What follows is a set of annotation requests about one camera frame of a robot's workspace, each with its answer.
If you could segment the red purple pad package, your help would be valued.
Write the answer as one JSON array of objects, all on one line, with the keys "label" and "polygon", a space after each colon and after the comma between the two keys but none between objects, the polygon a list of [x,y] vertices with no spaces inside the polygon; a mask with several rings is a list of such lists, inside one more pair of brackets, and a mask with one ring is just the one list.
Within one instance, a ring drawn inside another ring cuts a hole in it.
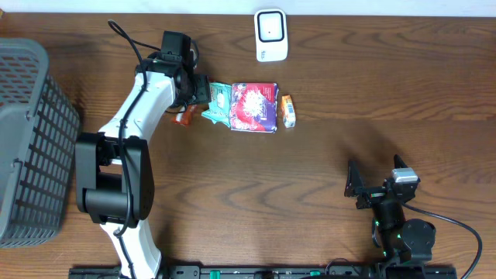
[{"label": "red purple pad package", "polygon": [[277,130],[276,83],[234,83],[229,110],[230,129],[275,133]]}]

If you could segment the small orange tissue pack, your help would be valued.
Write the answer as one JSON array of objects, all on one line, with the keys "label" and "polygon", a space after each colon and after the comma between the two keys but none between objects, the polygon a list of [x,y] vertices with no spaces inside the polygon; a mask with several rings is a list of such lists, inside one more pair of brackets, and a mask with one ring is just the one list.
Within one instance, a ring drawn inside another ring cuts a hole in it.
[{"label": "small orange tissue pack", "polygon": [[281,111],[283,123],[286,128],[292,128],[296,123],[294,104],[290,95],[283,95],[281,98]]}]

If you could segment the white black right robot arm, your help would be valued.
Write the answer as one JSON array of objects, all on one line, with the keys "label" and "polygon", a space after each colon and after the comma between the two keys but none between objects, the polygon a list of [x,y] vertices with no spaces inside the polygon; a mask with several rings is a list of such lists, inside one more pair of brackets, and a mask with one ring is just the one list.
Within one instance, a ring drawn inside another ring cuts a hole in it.
[{"label": "white black right robot arm", "polygon": [[419,183],[419,176],[398,155],[391,176],[377,187],[366,187],[357,164],[348,163],[344,195],[356,199],[356,208],[373,211],[373,241],[385,252],[385,260],[377,264],[379,277],[407,268],[421,274],[423,265],[432,259],[435,226],[421,219],[406,219],[403,210],[415,197]]}]

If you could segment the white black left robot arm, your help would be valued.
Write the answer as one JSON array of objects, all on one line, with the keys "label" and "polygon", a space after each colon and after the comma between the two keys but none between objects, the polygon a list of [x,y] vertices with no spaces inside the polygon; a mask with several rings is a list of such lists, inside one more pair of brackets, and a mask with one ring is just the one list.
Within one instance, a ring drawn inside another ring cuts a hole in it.
[{"label": "white black left robot arm", "polygon": [[114,278],[155,278],[162,255],[148,216],[154,199],[148,143],[166,112],[207,102],[208,78],[196,62],[147,58],[136,67],[132,91],[114,117],[75,145],[78,209],[110,237],[121,267]]}]

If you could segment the white barcode scanner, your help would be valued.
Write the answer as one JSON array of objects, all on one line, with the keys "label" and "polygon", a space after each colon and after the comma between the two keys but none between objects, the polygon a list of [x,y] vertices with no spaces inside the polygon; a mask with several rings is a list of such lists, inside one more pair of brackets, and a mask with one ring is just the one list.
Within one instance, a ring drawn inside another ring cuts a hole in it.
[{"label": "white barcode scanner", "polygon": [[288,25],[281,9],[261,9],[253,17],[256,57],[259,62],[285,60],[288,56]]}]

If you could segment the orange snack bar wrapper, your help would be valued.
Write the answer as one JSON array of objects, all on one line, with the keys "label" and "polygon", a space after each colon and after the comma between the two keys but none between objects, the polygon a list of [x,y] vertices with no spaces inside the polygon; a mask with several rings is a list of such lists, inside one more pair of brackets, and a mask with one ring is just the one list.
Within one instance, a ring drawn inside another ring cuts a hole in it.
[{"label": "orange snack bar wrapper", "polygon": [[171,119],[172,123],[178,124],[181,126],[189,126],[193,119],[194,114],[197,111],[197,105],[190,105],[186,109],[186,112],[178,113],[175,117]]}]

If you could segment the teal wet wipes packet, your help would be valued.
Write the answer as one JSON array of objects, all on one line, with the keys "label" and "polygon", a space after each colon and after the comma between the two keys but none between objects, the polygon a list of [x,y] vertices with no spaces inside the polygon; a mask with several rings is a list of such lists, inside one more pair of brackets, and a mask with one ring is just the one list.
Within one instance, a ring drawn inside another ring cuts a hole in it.
[{"label": "teal wet wipes packet", "polygon": [[209,85],[211,101],[208,109],[202,112],[202,116],[211,120],[214,124],[220,122],[230,127],[229,112],[232,87],[229,84],[213,82]]}]

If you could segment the grey plastic mesh basket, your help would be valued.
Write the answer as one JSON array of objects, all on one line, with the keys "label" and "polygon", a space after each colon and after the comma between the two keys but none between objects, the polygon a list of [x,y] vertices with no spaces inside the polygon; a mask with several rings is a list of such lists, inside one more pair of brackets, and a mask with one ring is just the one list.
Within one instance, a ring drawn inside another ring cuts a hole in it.
[{"label": "grey plastic mesh basket", "polygon": [[1,246],[52,240],[64,219],[81,121],[45,49],[1,40]]}]

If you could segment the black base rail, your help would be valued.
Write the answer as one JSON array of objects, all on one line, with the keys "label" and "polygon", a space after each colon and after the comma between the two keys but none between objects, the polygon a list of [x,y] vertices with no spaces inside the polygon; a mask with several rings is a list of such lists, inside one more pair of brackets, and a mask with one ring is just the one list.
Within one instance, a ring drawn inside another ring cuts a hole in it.
[{"label": "black base rail", "polygon": [[[169,266],[157,274],[161,279],[298,279],[298,278],[379,278],[370,267],[333,265],[317,267],[199,267]],[[399,267],[386,271],[387,278],[456,279],[452,267]]]}]

